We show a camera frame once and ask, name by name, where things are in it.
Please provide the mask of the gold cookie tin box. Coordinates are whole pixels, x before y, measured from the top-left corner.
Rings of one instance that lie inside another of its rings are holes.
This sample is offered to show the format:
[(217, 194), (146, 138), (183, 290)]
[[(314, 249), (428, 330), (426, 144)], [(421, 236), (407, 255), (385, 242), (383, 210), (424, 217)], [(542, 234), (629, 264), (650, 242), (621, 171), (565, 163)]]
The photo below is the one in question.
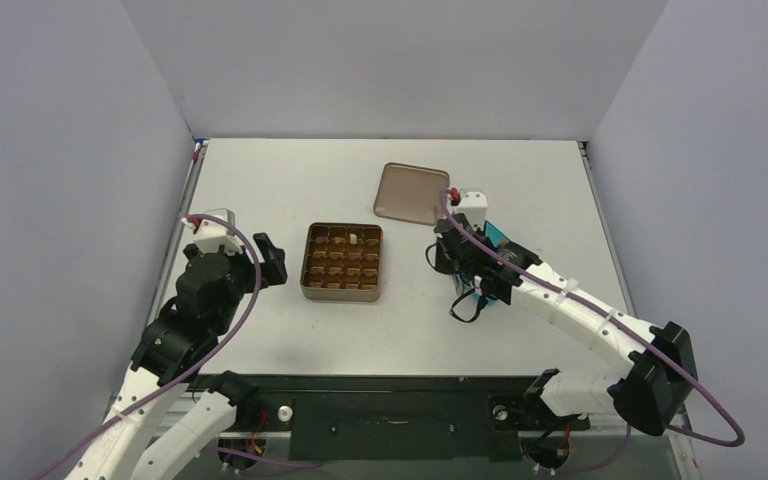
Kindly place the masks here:
[[(357, 243), (349, 243), (349, 234)], [(383, 229), (376, 224), (315, 222), (308, 228), (300, 287), (312, 301), (374, 303), (381, 295)]]

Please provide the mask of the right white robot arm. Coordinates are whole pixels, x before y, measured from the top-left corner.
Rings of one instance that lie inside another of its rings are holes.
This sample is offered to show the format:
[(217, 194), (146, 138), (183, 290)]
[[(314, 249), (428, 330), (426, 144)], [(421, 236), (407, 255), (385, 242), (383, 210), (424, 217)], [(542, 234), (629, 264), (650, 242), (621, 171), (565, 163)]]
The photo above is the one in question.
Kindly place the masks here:
[(514, 243), (495, 246), (466, 218), (439, 219), (435, 258), (458, 278), (477, 307), (501, 302), (545, 320), (606, 365), (592, 375), (545, 370), (527, 390), (526, 418), (548, 427), (560, 417), (617, 415), (660, 436), (692, 390), (697, 368), (689, 333), (627, 315), (563, 279), (535, 253)]

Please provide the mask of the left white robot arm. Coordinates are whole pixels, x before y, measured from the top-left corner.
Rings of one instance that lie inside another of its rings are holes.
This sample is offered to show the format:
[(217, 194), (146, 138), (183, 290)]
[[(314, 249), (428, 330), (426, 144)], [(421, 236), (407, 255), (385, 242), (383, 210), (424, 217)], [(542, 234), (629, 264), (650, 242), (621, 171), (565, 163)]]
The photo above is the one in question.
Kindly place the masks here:
[(239, 330), (236, 312), (250, 315), (252, 304), (242, 300), (287, 281), (285, 251), (262, 232), (243, 241), (226, 227), (211, 233), (202, 226), (184, 255), (173, 296), (143, 331), (99, 432), (84, 443), (68, 478), (170, 479), (222, 430), (245, 430), (257, 420), (257, 387), (226, 371), (207, 382), (182, 419), (154, 435), (207, 359)]

